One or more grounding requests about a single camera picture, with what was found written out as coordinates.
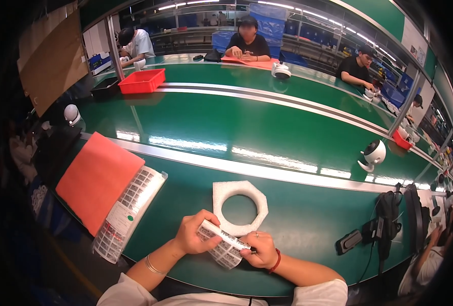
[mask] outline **cable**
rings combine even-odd
[[[359,278],[359,280],[356,284],[359,284],[363,280],[364,274],[366,274],[367,268],[369,267],[369,263],[371,262],[371,257],[373,255],[373,248],[374,248],[375,243],[376,243],[376,241],[373,241],[373,243],[371,244],[371,252],[369,254],[369,260],[367,261],[367,265],[366,265],[366,268],[364,269],[364,273],[361,275],[361,278]]]

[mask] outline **red storage bin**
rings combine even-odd
[[[393,139],[395,139],[396,144],[398,144],[407,151],[413,147],[413,144],[407,142],[405,139],[402,138],[398,130],[396,130],[395,133],[393,134]]]
[[[153,93],[165,82],[165,69],[135,71],[118,83],[122,94]]]

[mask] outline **black cap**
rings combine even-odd
[[[375,49],[371,48],[370,46],[368,45],[364,45],[364,46],[361,46],[359,48],[359,52],[361,52],[362,54],[367,54],[369,55],[370,57],[375,57],[377,52]]]
[[[243,24],[250,24],[250,25],[254,26],[255,28],[259,27],[257,20],[254,17],[252,17],[251,15],[243,16],[242,18],[240,18],[240,23],[238,24],[238,26],[240,27]]]
[[[415,95],[415,98],[413,101],[417,102],[417,104],[420,106],[421,109],[424,109],[424,106],[422,105],[422,96],[417,94]]]

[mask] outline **woman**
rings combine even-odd
[[[258,23],[248,15],[240,19],[238,33],[233,34],[226,47],[225,55],[233,56],[246,62],[268,62],[271,52],[266,39],[257,34]]]
[[[178,306],[178,305],[255,305],[267,306],[263,300],[242,299],[218,293],[183,294],[164,299],[160,302],[150,294],[165,277],[167,272],[185,255],[199,254],[216,247],[222,239],[219,236],[202,241],[196,231],[204,220],[216,226],[218,218],[209,211],[202,210],[194,216],[182,219],[174,239],[137,262],[126,273],[121,274],[118,284],[110,287],[97,302],[99,306]],[[317,264],[278,254],[271,235],[255,231],[241,238],[257,253],[242,250],[240,254],[252,266],[264,268],[293,282],[295,295],[292,305],[345,305],[347,285],[334,270]]]

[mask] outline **white shirt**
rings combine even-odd
[[[126,45],[125,50],[130,53],[132,58],[137,57],[138,54],[145,54],[145,58],[155,57],[154,47],[150,36],[147,31],[138,29],[137,34],[133,37],[132,41]]]
[[[411,271],[413,270],[413,265],[417,261],[418,254],[412,258],[410,266],[408,267],[407,272],[405,272],[402,282],[400,283],[400,287],[398,288],[398,296],[404,296],[408,293],[415,292],[419,288],[423,288],[431,282],[435,273],[439,269],[442,260],[444,259],[442,256],[443,249],[444,247],[441,246],[435,246],[431,248],[431,252],[422,265],[422,268],[420,269],[420,272],[418,273],[416,279],[413,279]]]
[[[340,279],[310,286],[296,287],[292,306],[336,306],[347,302],[347,285]],[[219,293],[182,294],[157,302],[140,284],[121,273],[118,284],[101,296],[97,306],[248,306],[249,300]],[[268,306],[263,300],[252,299],[252,306]]]
[[[31,157],[37,149],[35,140],[32,145],[25,145],[19,136],[9,138],[9,151],[11,157],[18,167],[21,174],[24,175],[24,182],[31,183],[35,176],[38,175],[36,168],[31,163]]]

